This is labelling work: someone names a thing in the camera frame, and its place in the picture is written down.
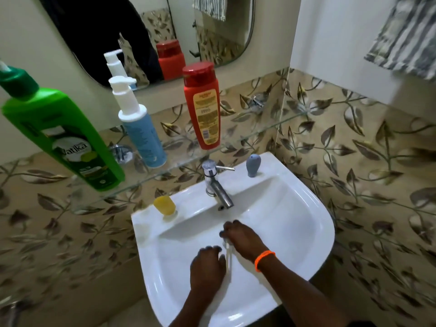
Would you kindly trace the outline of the wall mirror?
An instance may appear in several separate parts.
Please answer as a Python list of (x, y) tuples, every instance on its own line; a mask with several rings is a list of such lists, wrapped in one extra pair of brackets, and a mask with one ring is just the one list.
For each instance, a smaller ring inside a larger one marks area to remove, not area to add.
[(198, 62), (239, 58), (252, 37), (255, 0), (38, 0), (83, 70), (110, 87), (144, 89)]

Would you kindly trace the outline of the glass shelf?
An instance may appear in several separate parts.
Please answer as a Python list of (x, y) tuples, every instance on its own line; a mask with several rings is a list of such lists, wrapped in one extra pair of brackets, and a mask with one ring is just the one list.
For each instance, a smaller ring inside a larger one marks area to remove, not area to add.
[(162, 145), (167, 156), (166, 163), (159, 168), (145, 165), (123, 126), (110, 128), (110, 145), (127, 145), (133, 149), (134, 159), (121, 165), (125, 180), (109, 191), (98, 192), (86, 185), (84, 181), (71, 182), (71, 209), (75, 214), (91, 214), (91, 206), (103, 201), (121, 208), (150, 192), (155, 198), (171, 196), (186, 186), (204, 181), (201, 164), (210, 154), (220, 152), (236, 165), (248, 154), (259, 151), (260, 143), (270, 128), (278, 129), (282, 123), (297, 116), (306, 115), (306, 111), (291, 111), (287, 108), (274, 107), (260, 114), (243, 111), (230, 115), (221, 121), (221, 144), (211, 150), (202, 150), (189, 121), (184, 128), (176, 123), (161, 123), (168, 140)]

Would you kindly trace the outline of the chrome wall tap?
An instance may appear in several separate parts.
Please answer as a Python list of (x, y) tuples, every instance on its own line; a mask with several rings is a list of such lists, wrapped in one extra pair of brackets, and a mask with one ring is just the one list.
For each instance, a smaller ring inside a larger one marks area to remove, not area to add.
[(28, 299), (14, 301), (7, 297), (0, 300), (0, 327), (18, 327), (21, 313), (30, 306)]

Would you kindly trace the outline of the yellow soap bar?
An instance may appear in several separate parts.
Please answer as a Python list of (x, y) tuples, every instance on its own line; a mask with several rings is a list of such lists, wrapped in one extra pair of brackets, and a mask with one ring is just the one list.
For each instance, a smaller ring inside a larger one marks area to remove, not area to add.
[(175, 214), (177, 208), (169, 196), (159, 196), (155, 198), (153, 206), (165, 217)]

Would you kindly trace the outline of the blue pump bottle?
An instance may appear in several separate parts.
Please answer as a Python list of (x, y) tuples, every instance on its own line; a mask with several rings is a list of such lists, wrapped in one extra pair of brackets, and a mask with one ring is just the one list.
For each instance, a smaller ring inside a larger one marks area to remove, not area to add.
[(130, 140), (147, 167), (159, 168), (166, 163), (167, 156), (147, 108), (139, 104), (131, 88), (135, 83), (136, 79), (131, 77), (113, 76), (109, 79), (120, 108), (118, 118)]

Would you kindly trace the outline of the person's right forearm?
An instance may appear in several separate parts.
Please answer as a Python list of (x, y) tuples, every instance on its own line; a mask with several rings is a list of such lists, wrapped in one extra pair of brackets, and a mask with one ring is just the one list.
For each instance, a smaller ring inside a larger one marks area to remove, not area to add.
[(296, 327), (347, 327), (350, 323), (322, 292), (287, 268), (276, 256), (262, 259), (259, 269)]

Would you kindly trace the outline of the white ceramic sink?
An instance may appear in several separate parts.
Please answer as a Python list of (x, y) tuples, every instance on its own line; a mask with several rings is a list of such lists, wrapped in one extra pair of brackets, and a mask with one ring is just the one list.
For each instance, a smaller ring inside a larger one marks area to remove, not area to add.
[[(234, 203), (225, 209), (199, 182), (171, 195), (174, 215), (164, 217), (153, 205), (132, 214), (148, 299), (163, 327), (182, 309), (190, 291), (190, 265), (200, 248), (220, 246), (223, 224), (239, 219), (251, 227), (281, 262), (310, 280), (334, 243), (332, 218), (313, 192), (271, 153), (260, 155), (257, 176), (246, 162), (224, 171), (218, 181)], [(265, 277), (235, 250), (232, 280), (224, 280), (200, 327), (243, 327), (281, 304)]]

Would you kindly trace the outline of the white toothbrush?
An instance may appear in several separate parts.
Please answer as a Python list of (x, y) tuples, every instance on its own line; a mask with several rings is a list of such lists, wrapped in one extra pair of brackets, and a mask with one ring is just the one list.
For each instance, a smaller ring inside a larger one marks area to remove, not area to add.
[(233, 245), (227, 239), (223, 239), (223, 245), (225, 247), (226, 258), (226, 281), (231, 283), (232, 280), (232, 257), (233, 257)]

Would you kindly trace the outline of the green oil bottle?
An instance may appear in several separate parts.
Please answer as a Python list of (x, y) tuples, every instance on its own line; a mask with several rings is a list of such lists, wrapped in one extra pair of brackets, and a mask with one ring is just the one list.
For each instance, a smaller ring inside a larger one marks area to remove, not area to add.
[(125, 174), (100, 134), (67, 94), (40, 85), (25, 70), (0, 60), (0, 86), (10, 98), (0, 108), (22, 134), (97, 191)]

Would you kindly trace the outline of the striped grey towel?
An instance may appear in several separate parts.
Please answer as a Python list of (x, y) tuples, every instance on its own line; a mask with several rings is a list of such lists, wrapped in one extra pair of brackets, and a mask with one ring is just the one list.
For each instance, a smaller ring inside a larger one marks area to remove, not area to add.
[(364, 59), (436, 82), (436, 0), (395, 0)]

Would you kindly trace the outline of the orange wristband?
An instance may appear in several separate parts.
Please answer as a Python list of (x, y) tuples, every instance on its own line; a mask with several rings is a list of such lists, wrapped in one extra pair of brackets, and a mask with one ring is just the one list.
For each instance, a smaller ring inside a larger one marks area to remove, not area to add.
[(271, 251), (271, 250), (265, 250), (264, 252), (262, 252), (261, 254), (259, 254), (256, 259), (254, 260), (254, 266), (255, 266), (255, 270), (256, 272), (260, 273), (260, 269), (259, 269), (259, 263), (261, 262), (262, 259), (264, 259), (265, 257), (268, 257), (270, 255), (275, 256), (275, 252)]

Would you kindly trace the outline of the person's left hand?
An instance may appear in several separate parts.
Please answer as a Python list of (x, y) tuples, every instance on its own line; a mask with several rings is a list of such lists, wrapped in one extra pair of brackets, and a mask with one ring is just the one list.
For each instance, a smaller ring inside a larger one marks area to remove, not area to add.
[(202, 290), (218, 293), (226, 275), (226, 258), (208, 255), (194, 257), (190, 265), (190, 291)]

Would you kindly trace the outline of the chrome shelf bracket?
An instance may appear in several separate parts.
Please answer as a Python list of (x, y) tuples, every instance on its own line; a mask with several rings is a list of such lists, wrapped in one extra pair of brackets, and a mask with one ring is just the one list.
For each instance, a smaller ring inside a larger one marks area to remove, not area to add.
[(248, 102), (250, 112), (260, 114), (263, 112), (266, 103), (268, 101), (268, 94), (265, 93), (257, 93), (253, 95)]
[(134, 159), (134, 152), (130, 146), (114, 144), (108, 148), (119, 165), (126, 165)]

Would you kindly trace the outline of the grey silicone scrubber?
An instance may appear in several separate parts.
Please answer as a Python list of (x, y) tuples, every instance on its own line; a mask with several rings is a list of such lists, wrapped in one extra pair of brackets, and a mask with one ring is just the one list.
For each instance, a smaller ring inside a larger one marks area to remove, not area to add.
[(261, 165), (261, 157), (258, 154), (251, 154), (250, 157), (246, 161), (246, 169), (248, 173), (248, 177), (254, 178), (257, 176)]

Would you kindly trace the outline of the red shampoo bottle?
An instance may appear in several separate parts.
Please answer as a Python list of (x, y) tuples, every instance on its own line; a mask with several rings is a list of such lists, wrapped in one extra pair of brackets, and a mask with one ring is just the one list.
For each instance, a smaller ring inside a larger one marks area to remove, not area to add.
[(202, 61), (183, 68), (184, 95), (199, 146), (203, 150), (221, 144), (219, 83), (212, 62)]

